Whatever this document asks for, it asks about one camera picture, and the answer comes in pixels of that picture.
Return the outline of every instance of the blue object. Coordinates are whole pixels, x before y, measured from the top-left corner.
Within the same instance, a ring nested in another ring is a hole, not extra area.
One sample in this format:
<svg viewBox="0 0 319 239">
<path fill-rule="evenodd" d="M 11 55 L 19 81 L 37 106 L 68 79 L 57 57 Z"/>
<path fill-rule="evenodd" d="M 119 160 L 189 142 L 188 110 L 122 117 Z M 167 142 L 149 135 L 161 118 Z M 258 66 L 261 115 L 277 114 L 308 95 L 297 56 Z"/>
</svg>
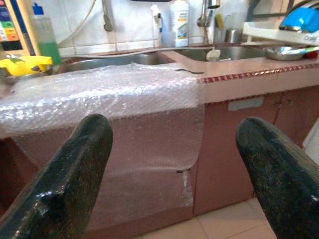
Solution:
<svg viewBox="0 0 319 239">
<path fill-rule="evenodd" d="M 300 27 L 313 33 L 319 30 L 319 10 L 311 7 L 299 7 L 289 13 L 281 27 Z"/>
<path fill-rule="evenodd" d="M 25 27 L 25 24 L 23 21 L 23 17 L 21 15 L 21 11 L 20 11 L 19 6 L 18 6 L 18 3 L 16 2 L 16 0 L 10 0 L 10 1 L 11 1 L 11 5 L 14 9 L 16 19 L 19 22 L 22 33 L 27 33 L 27 30 L 26 30 L 26 27 Z"/>
<path fill-rule="evenodd" d="M 34 3 L 34 6 L 32 8 L 34 15 L 44 15 L 43 7 L 38 6 L 38 4 Z"/>
</svg>

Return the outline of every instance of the kitchen counter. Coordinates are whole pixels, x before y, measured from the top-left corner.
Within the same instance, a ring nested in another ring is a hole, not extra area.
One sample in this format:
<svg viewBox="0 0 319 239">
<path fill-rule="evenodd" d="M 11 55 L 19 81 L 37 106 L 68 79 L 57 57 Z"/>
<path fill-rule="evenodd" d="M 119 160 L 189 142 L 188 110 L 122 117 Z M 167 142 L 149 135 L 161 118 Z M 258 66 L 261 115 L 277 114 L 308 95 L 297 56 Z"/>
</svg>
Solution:
<svg viewBox="0 0 319 239">
<path fill-rule="evenodd" d="M 275 61 L 265 57 L 223 62 L 191 60 L 174 51 L 162 52 L 206 83 L 205 103 L 216 103 L 319 85 L 319 58 Z"/>
</svg>

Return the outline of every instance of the green dish soap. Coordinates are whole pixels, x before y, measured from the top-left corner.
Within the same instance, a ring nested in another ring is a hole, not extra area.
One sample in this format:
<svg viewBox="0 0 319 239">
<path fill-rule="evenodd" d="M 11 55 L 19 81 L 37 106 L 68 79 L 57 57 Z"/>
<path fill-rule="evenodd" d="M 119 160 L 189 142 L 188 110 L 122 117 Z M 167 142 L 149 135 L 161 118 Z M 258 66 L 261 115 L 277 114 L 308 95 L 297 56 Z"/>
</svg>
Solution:
<svg viewBox="0 0 319 239">
<path fill-rule="evenodd" d="M 43 8 L 36 3 L 34 3 L 33 11 L 31 21 L 41 55 L 52 57 L 54 65 L 61 64 L 61 56 L 50 18 L 44 15 Z"/>
</svg>

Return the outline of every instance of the wall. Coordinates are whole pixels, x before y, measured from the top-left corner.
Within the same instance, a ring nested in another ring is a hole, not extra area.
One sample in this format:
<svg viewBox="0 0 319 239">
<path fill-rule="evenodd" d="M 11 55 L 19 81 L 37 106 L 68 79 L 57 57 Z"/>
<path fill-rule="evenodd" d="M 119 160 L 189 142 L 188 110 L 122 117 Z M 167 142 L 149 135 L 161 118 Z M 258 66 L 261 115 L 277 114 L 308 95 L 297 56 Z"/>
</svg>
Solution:
<svg viewBox="0 0 319 239">
<path fill-rule="evenodd" d="M 319 165 L 319 119 L 304 143 L 306 154 Z"/>
<path fill-rule="evenodd" d="M 36 0 L 51 17 L 53 28 L 60 42 L 70 35 L 88 12 L 93 0 Z M 202 43 L 203 31 L 196 25 L 201 13 L 202 0 L 187 0 L 190 5 L 190 43 Z M 247 10 L 248 0 L 222 0 L 223 8 L 218 11 L 228 15 L 234 11 Z M 257 10 L 259 13 L 279 12 L 288 0 L 262 0 Z M 103 28 L 102 1 L 96 0 L 91 14 L 80 30 L 68 41 L 60 45 L 62 56 L 88 54 L 116 50 L 130 50 L 158 46 L 158 34 L 150 10 L 152 2 L 131 0 L 108 0 L 112 7 L 114 31 L 106 32 Z M 164 9 L 168 3 L 157 3 Z"/>
</svg>

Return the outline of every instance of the cabinet door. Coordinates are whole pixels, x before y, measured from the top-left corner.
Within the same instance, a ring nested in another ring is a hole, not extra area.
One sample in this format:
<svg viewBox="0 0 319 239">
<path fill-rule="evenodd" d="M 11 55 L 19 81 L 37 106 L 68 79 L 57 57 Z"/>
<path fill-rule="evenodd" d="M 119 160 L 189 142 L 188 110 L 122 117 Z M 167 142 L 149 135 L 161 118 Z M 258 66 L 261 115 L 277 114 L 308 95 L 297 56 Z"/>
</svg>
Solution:
<svg viewBox="0 0 319 239">
<path fill-rule="evenodd" d="M 283 93 L 276 126 L 298 146 L 319 116 L 319 86 Z"/>
<path fill-rule="evenodd" d="M 37 172 L 11 139 L 0 140 L 0 215 Z"/>
<path fill-rule="evenodd" d="M 228 103 L 206 105 L 204 135 L 198 159 L 196 215 L 252 197 L 253 187 L 238 153 L 235 134 L 247 117 L 275 122 L 280 95 L 267 96 L 262 106 L 229 111 Z"/>
</svg>

